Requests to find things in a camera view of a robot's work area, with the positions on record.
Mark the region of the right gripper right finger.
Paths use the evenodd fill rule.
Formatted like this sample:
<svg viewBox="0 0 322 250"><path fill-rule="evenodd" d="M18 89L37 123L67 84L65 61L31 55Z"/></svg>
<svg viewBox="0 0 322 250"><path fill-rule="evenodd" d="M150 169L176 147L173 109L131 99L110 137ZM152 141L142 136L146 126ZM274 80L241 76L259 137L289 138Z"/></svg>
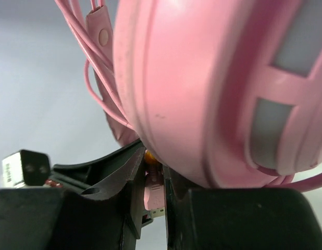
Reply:
<svg viewBox="0 0 322 250"><path fill-rule="evenodd" d="M168 249L322 249L307 199L292 189L205 189L163 168Z"/></svg>

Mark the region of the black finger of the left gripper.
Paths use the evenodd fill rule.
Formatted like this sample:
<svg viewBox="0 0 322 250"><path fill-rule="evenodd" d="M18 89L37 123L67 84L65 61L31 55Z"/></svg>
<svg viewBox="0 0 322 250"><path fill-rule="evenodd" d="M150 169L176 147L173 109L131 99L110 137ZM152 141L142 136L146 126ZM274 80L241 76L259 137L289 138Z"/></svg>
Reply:
<svg viewBox="0 0 322 250"><path fill-rule="evenodd" d="M81 193L122 167L142 146L138 139L96 160L74 165L55 164L50 180Z"/></svg>

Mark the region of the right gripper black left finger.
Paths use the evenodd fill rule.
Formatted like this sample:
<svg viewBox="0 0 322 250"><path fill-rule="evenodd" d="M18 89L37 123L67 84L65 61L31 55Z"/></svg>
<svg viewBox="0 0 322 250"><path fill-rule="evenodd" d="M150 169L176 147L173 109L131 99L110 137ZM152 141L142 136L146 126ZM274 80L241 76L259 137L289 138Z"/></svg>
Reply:
<svg viewBox="0 0 322 250"><path fill-rule="evenodd" d="M0 189L0 249L135 249L144 210L144 147L82 193Z"/></svg>

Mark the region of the pink headphones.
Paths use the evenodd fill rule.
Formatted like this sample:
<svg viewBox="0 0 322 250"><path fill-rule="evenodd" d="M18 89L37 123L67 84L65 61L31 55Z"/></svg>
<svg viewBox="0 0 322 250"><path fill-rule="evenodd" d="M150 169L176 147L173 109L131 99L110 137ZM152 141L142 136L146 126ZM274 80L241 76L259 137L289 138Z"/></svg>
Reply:
<svg viewBox="0 0 322 250"><path fill-rule="evenodd" d="M120 1L86 28L110 57L123 119L162 163L209 188L322 187L322 1Z"/></svg>

